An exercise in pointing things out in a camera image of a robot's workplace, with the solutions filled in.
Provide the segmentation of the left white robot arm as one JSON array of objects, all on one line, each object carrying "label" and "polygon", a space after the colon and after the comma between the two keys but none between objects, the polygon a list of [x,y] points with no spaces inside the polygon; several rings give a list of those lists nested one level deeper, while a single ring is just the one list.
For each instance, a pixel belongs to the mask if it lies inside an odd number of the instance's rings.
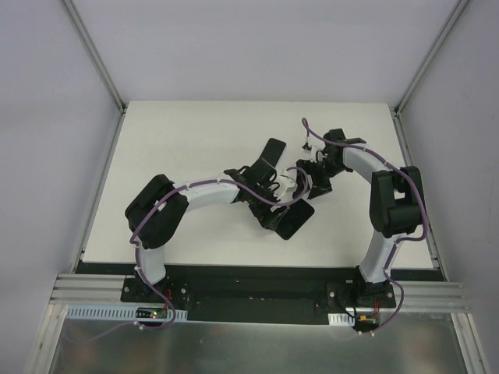
[{"label": "left white robot arm", "polygon": [[228,169],[218,177],[177,186],[154,176],[127,206],[125,217],[136,246],[136,273],[145,284],[166,278],[164,254],[184,215],[217,204],[247,203],[258,220],[282,211],[283,198],[296,187],[288,171],[277,171],[262,157],[250,166]]}]

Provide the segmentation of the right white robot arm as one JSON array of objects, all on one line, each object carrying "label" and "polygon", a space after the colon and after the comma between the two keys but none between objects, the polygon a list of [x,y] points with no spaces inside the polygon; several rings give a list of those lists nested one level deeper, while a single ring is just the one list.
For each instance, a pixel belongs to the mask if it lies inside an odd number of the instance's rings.
[{"label": "right white robot arm", "polygon": [[400,244],[413,242],[428,232],[421,174],[416,167],[396,167],[372,150],[363,139],[348,139],[342,129],[332,129],[320,137],[323,147],[303,145],[306,159],[296,166],[311,183],[310,199],[332,190],[331,179],[343,171],[355,172],[370,184],[369,216],[373,236],[366,255],[355,268],[352,283],[346,289],[349,308],[373,308],[393,290],[391,268]]}]

